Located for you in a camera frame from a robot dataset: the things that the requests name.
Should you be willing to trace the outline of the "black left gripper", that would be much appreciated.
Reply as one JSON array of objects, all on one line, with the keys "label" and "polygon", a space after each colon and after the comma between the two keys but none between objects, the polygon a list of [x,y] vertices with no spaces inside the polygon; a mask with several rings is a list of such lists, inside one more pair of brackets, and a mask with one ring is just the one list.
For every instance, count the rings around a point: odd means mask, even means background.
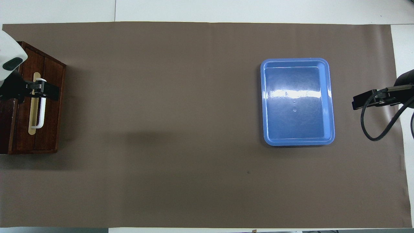
[{"label": "black left gripper", "polygon": [[0,88],[0,99],[6,101],[16,99],[19,104],[27,97],[43,97],[54,101],[60,99],[60,88],[44,81],[26,82],[18,70],[14,70],[4,80]]}]

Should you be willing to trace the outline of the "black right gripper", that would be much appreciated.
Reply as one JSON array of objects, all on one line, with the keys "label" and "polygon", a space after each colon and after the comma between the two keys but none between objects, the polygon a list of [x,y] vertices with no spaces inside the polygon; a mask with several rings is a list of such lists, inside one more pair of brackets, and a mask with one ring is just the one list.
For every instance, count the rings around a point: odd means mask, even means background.
[{"label": "black right gripper", "polygon": [[[394,86],[401,86],[401,85],[408,85],[414,83],[414,70],[410,70],[408,72],[403,73],[400,75],[397,80],[395,81]],[[377,90],[370,90],[359,95],[353,97],[353,110],[358,110],[363,108],[365,102],[375,94]],[[377,106],[394,106],[397,104],[397,100],[401,104],[406,104],[410,98],[414,96],[414,89],[402,90],[402,91],[395,91],[393,92],[393,97],[389,91],[378,91],[378,94],[371,99],[371,101],[367,104],[367,107],[371,107],[377,104]]]}]

